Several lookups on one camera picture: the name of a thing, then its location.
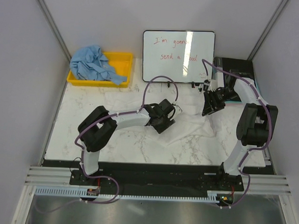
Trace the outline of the white long sleeve shirt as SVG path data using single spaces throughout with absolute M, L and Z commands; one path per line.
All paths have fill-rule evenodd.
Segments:
M 188 136 L 215 137 L 221 130 L 221 124 L 218 123 L 214 115 L 202 116 L 204 101 L 197 102 L 202 95 L 180 95 L 177 105 L 182 112 L 173 119 L 175 123 L 161 134 L 151 127 L 134 126 L 125 128 L 129 132 L 142 132 L 151 140 L 155 140 L 162 146 L 170 145 L 180 139 Z M 141 106 L 143 98 L 142 92 L 107 92 L 105 94 L 104 105 L 110 111 L 132 111 Z

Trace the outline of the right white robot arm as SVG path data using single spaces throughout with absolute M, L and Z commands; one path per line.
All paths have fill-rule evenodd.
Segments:
M 221 174 L 215 177 L 216 187 L 227 190 L 232 184 L 231 176 L 243 174 L 246 160 L 253 151 L 261 151 L 271 142 L 278 115 L 278 108 L 267 103 L 255 87 L 253 79 L 228 73 L 236 80 L 227 87 L 204 91 L 202 116 L 214 114 L 225 108 L 225 102 L 238 96 L 244 105 L 236 127 L 237 143 L 221 164 Z

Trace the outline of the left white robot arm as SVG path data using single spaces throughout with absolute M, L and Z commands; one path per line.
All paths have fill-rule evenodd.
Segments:
M 86 185 L 93 185 L 98 180 L 99 154 L 107 145 L 115 131 L 135 126 L 151 126 L 158 133 L 175 124 L 175 118 L 182 109 L 163 99 L 159 104 L 141 105 L 138 110 L 110 112 L 98 106 L 78 126 L 79 136 L 75 145 L 82 149 L 81 180 Z

